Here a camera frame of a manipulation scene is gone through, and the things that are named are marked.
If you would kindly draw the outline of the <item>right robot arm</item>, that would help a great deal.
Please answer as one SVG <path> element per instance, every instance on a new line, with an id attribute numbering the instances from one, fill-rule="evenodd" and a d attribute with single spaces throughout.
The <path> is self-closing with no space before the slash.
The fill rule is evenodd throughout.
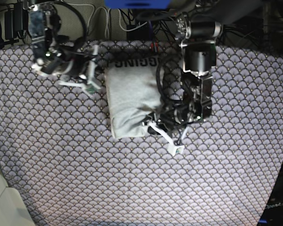
<path id="1" fill-rule="evenodd" d="M 92 53 L 78 51 L 87 38 L 87 26 L 81 13 L 60 0 L 29 0 L 26 5 L 29 10 L 28 29 L 31 35 L 34 71 L 43 77 L 64 75 L 66 78 L 59 82 L 62 86 L 98 89 L 99 85 L 95 80 L 95 58 L 99 47 L 95 45 Z M 82 25 L 83 34 L 74 41 L 73 46 L 66 46 L 69 37 L 58 33 L 62 23 L 56 5 L 69 9 Z"/>

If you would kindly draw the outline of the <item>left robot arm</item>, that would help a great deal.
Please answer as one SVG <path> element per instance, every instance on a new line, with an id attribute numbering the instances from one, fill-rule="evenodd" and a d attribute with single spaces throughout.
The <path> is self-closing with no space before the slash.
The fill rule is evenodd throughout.
<path id="1" fill-rule="evenodd" d="M 188 125 L 205 122 L 212 113 L 212 75 L 216 66 L 216 40 L 223 26 L 231 24 L 263 4 L 261 0 L 218 0 L 203 8 L 187 12 L 182 6 L 182 15 L 177 19 L 176 40 L 181 52 L 165 56 L 156 69 L 157 88 L 163 106 L 157 113 L 147 116 L 144 124 L 150 134 L 171 134 Z M 175 100 L 163 90 L 161 70 L 167 62 L 179 59 L 182 73 L 180 85 L 183 98 Z"/>

